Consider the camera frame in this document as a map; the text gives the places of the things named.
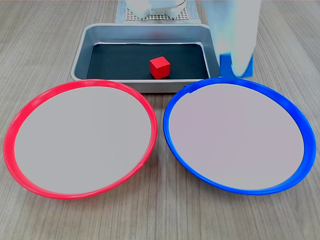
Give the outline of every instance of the blue plate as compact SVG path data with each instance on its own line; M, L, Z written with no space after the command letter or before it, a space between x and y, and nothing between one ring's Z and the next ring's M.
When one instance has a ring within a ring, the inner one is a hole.
M214 84L232 84L232 85L238 85L242 86L248 89L255 90L256 92L259 92L270 99L274 100L276 103L278 103L280 106L282 106L294 119L295 123L297 124L304 143L304 154L302 158L302 162L296 172L289 177L287 180L284 182L273 186L269 188L264 188L264 189L257 189L257 190L245 190L245 189L238 189L238 188L233 188L225 185L221 185L219 183L216 183L203 175L199 174L196 172L194 169L192 169L185 161L182 159L182 157L179 155L177 152L171 136L170 136L170 131L169 131L169 119L171 112L175 106L175 104L186 94L190 94L200 88L209 86L209 85L214 85ZM244 79L226 79L223 77L219 78L211 78L211 79L205 79L201 80L198 82L194 82L192 84L189 84L185 86L183 89L181 89L178 93L174 95L174 97L171 99L169 102L165 113L163 117L163 131L164 131L164 136L167 141L167 144L169 148L171 149L172 153L174 156L178 159L178 161L192 174L194 174L196 177L199 179L203 180L204 182L215 186L217 188L237 193L237 194L244 194L244 195L268 195L268 194L274 194L278 193L284 190L287 190L296 184L298 184L300 181L302 181L306 175L309 173L311 170L314 162L315 162L315 157L316 157L316 139L314 132L306 119L306 117L303 115L303 113L287 98L279 94L278 92L263 86L261 84L244 80Z

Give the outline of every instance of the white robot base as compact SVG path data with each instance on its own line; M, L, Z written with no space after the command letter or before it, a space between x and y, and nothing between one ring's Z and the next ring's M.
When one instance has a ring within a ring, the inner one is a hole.
M159 15L175 19L186 5L187 0L126 0L127 8L139 19Z

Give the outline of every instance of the cube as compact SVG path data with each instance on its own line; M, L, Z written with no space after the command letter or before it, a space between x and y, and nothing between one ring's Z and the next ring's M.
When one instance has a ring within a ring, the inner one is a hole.
M170 62L165 57L150 60L150 73L155 79L163 79L170 75Z

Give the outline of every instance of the wood grain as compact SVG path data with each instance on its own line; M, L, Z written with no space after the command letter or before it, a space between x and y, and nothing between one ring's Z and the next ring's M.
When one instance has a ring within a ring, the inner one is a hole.
M200 18L206 23L201 2ZM1 240L319 240L319 151L309 175L274 195L244 196L214 188L170 152L162 118L172 95L146 94L159 136L147 164L96 197L55 200L28 192L3 158L6 130L42 92L72 81L84 27L115 21L117 1L0 1ZM254 77L293 101L320 139L320 3L264 1Z

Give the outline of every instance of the plate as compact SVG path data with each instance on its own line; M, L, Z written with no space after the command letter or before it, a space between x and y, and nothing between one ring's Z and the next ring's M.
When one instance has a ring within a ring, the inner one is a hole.
M168 104L163 130L192 174L238 194L284 191L308 174L316 156L302 112L274 90L244 79L187 85Z
M122 184L147 161L155 112L136 90L88 79L56 86L13 119L4 159L13 178L48 198L91 197Z

